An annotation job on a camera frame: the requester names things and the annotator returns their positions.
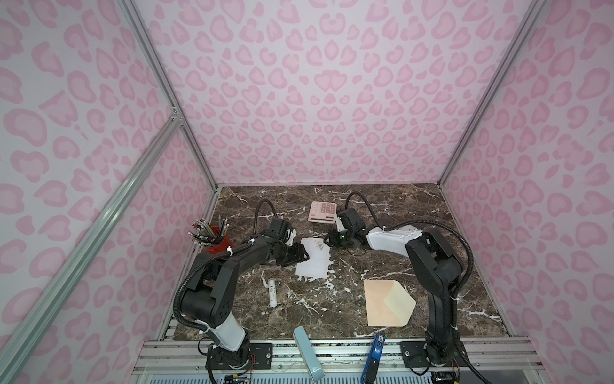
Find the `white letter paper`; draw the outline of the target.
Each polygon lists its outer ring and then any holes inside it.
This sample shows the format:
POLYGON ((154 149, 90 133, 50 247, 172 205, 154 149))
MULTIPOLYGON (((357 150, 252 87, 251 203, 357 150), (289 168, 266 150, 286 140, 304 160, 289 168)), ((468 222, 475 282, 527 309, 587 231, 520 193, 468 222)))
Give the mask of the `white letter paper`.
POLYGON ((309 259, 296 265, 295 275, 304 278, 325 279, 329 272, 330 247, 322 238, 303 238, 304 246, 309 259))

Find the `beige envelope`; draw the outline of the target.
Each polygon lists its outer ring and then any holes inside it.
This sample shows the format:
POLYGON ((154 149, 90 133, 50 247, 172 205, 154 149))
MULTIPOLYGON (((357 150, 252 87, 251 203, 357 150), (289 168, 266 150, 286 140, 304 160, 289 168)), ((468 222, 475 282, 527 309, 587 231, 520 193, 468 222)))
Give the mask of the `beige envelope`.
POLYGON ((394 280, 364 281, 368 326, 403 327, 417 305, 416 300, 394 280))

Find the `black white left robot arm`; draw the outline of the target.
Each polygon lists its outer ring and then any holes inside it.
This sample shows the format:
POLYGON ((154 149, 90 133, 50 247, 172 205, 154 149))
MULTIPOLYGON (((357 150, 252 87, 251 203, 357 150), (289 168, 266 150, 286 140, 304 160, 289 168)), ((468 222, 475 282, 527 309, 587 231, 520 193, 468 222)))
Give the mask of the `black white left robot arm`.
POLYGON ((255 360, 247 331, 232 313, 241 274, 268 262, 288 267, 310 259, 296 240, 296 230, 278 216, 270 200, 258 202, 254 221, 252 235, 239 246, 218 254, 201 252, 174 296, 178 323, 203 331, 212 340, 207 351, 212 369, 242 369, 255 360))

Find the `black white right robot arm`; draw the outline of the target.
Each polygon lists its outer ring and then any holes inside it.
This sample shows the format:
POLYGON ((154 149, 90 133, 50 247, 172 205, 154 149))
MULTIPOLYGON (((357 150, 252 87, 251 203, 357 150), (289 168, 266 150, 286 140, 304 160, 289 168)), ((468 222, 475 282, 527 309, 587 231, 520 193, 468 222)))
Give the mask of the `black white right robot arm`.
POLYGON ((410 220, 385 227, 366 196, 353 191, 345 200, 345 208, 337 212, 337 229, 326 235, 325 244, 387 251, 408 258, 428 298, 429 321, 419 357, 428 367, 444 366, 459 358, 472 366, 457 327, 457 302, 473 271, 473 252, 459 233, 433 220, 410 220))

